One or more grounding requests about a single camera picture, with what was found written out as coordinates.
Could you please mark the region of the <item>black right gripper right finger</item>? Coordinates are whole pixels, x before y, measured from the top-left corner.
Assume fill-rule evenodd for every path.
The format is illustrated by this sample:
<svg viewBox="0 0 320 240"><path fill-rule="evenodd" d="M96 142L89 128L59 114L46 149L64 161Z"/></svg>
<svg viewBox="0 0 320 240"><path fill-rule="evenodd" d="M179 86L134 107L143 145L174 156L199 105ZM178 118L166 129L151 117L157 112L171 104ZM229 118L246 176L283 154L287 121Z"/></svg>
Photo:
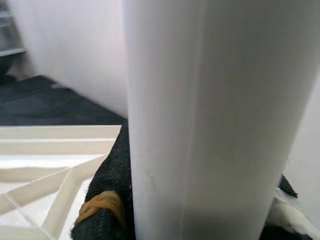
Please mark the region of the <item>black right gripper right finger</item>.
<svg viewBox="0 0 320 240"><path fill-rule="evenodd" d="M298 194L281 176L259 240L320 240L320 230L303 213Z"/></svg>

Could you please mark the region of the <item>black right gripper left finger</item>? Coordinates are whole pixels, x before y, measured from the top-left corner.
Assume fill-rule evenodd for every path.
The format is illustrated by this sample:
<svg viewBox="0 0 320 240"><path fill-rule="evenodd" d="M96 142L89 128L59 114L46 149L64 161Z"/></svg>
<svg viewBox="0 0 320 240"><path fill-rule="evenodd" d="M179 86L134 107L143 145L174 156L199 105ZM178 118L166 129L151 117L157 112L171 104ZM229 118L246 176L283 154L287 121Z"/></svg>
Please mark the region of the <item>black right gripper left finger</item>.
<svg viewBox="0 0 320 240"><path fill-rule="evenodd" d="M70 233L72 240L136 240L129 127L126 122L122 124L109 155L94 174L84 203L104 191L115 191L120 196L125 210L126 229L120 226L110 210L100 209L74 225Z"/></svg>

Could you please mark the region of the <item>white plastic table leg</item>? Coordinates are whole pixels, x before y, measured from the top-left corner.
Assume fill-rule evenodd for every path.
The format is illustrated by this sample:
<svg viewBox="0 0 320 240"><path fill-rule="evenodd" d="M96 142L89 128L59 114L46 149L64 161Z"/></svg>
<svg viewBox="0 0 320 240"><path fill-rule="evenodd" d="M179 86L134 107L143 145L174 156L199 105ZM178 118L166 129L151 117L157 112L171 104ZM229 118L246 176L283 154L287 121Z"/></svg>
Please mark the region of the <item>white plastic table leg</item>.
<svg viewBox="0 0 320 240"><path fill-rule="evenodd" d="M123 0L137 240L259 240L319 73L320 0Z"/></svg>

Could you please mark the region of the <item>yellow rubber band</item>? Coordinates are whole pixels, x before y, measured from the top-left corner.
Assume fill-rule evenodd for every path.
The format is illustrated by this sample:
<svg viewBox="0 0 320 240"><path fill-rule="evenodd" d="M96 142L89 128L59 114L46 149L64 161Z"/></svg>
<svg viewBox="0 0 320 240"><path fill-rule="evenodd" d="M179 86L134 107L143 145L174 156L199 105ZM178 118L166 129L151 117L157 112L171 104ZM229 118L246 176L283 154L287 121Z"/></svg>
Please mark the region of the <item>yellow rubber band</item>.
<svg viewBox="0 0 320 240"><path fill-rule="evenodd" d="M78 217L74 222L77 225L89 217L93 216L100 209L110 210L118 220L120 226L126 229L126 214L121 197L115 191L103 191L94 196L91 200L84 202L78 212Z"/></svg>

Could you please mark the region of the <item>white plastic table top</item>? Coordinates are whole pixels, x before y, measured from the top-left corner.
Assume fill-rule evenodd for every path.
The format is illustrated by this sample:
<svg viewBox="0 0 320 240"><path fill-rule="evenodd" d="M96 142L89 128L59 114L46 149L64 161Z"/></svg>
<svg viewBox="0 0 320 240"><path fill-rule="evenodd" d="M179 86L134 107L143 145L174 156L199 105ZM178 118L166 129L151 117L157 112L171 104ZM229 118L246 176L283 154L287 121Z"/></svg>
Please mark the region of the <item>white plastic table top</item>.
<svg viewBox="0 0 320 240"><path fill-rule="evenodd" d="M118 125L0 126L0 240L71 240Z"/></svg>

